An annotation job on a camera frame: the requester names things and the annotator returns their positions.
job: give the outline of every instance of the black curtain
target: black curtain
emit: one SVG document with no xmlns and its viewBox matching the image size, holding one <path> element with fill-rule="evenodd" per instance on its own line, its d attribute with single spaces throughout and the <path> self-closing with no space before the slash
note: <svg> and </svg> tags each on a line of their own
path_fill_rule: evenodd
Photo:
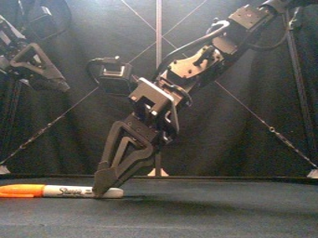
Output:
<svg viewBox="0 0 318 238">
<path fill-rule="evenodd" d="M 12 2 L 1 0 L 0 14 L 15 23 Z M 203 36 L 214 18 L 226 19 L 243 5 L 257 5 L 262 1 L 163 2 L 166 55 L 174 50 L 172 45 L 179 47 Z M 44 3 L 63 26 L 68 14 L 63 0 Z M 71 27 L 43 43 L 43 48 L 71 90 L 67 93 L 38 92 L 23 86 L 4 158 L 95 88 L 84 71 L 90 59 L 120 56 L 134 66 L 134 73 L 146 78 L 151 78 L 155 70 L 155 1 L 67 0 L 67 4 L 72 13 Z M 297 44 L 310 116 L 317 126 L 317 6 L 306 7 L 305 16 Z M 278 18 L 259 44 L 277 42 L 283 31 L 283 21 Z M 211 78 L 211 83 L 193 96 L 193 107 L 181 111 L 181 135 L 162 153 L 168 174 L 305 176 L 310 171 L 309 163 L 226 93 L 229 90 L 266 124 L 310 154 L 287 44 L 270 52 L 247 51 L 218 79 L 226 90 L 214 80 Z M 4 98 L 11 95 L 8 84 L 9 79 L 1 79 Z M 92 174 L 111 125 L 131 111 L 126 98 L 110 96 L 99 89 L 7 162 L 11 172 Z"/>
</svg>

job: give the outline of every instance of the black fabric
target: black fabric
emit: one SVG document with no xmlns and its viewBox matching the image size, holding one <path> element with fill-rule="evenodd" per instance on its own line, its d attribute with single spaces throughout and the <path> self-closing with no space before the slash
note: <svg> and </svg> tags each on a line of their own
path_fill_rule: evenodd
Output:
<svg viewBox="0 0 318 238">
<path fill-rule="evenodd" d="M 164 37 L 182 46 L 203 36 L 215 17 L 226 19 L 238 7 L 262 1 L 164 1 L 163 34 L 190 14 Z M 72 11 L 71 29 L 43 44 L 71 86 L 68 93 L 35 92 L 23 86 L 7 157 L 23 142 L 95 88 L 84 71 L 96 57 L 120 56 L 131 61 L 155 42 L 155 4 L 150 1 L 67 0 Z M 128 6 L 140 14 L 138 18 Z M 56 19 L 67 21 L 62 0 L 48 7 Z M 0 14 L 15 21 L 13 6 L 1 0 Z M 298 34 L 306 46 L 302 58 L 309 85 L 311 116 L 317 122 L 317 7 L 306 8 L 306 23 Z M 270 45 L 283 33 L 278 18 L 263 34 L 261 44 Z M 172 50 L 163 40 L 163 55 Z M 135 74 L 151 78 L 155 70 L 155 46 L 132 61 Z M 218 82 L 274 126 L 297 148 L 309 154 L 303 118 L 293 76 L 291 59 L 285 44 L 271 52 L 249 51 Z M 275 138 L 269 128 L 211 83 L 193 96 L 194 105 L 181 111 L 181 135 L 163 149 L 163 165 L 171 175 L 201 176 L 305 176 L 310 166 Z M 39 139 L 8 161 L 12 172 L 92 174 L 103 152 L 114 121 L 132 111 L 124 98 L 99 90 L 55 124 Z"/>
<path fill-rule="evenodd" d="M 3 179 L 0 185 L 91 186 L 91 178 Z M 138 180 L 118 200 L 0 198 L 7 237 L 317 237 L 318 187 L 257 181 Z"/>
</svg>

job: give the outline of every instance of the black table surface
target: black table surface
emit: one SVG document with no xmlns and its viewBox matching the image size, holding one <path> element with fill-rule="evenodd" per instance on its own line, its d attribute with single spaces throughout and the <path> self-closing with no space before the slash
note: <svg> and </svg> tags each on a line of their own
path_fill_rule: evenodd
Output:
<svg viewBox="0 0 318 238">
<path fill-rule="evenodd" d="M 0 185 L 92 186 L 92 178 Z M 0 198 L 0 237 L 318 237 L 318 186 L 271 180 L 134 178 L 122 199 Z"/>
</svg>

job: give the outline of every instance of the orange marker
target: orange marker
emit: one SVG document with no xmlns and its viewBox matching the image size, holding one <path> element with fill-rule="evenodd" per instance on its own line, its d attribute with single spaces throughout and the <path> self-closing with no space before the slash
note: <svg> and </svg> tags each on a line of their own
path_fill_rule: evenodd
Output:
<svg viewBox="0 0 318 238">
<path fill-rule="evenodd" d="M 122 198 L 123 190 L 111 188 L 102 198 Z M 0 198 L 28 197 L 71 197 L 94 198 L 92 187 L 44 185 L 44 184 L 12 184 L 0 187 Z"/>
</svg>

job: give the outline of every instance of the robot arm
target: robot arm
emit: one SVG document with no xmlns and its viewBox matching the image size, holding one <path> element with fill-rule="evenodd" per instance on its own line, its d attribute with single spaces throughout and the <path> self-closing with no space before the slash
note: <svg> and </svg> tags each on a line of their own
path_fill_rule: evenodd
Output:
<svg viewBox="0 0 318 238">
<path fill-rule="evenodd" d="M 48 56 L 0 16 L 0 70 L 38 90 L 67 91 L 70 86 Z"/>
<path fill-rule="evenodd" d="M 96 197 L 120 186 L 140 167 L 152 165 L 155 152 L 178 135 L 178 111 L 190 106 L 194 89 L 226 71 L 275 16 L 290 7 L 317 2 L 269 0 L 258 8 L 239 8 L 227 20 L 215 20 L 205 37 L 168 54 L 152 77 L 154 83 L 139 78 L 130 95 L 134 112 L 126 120 L 115 122 L 107 138 L 95 173 Z M 176 60 L 195 46 L 203 46 L 198 53 Z"/>
</svg>

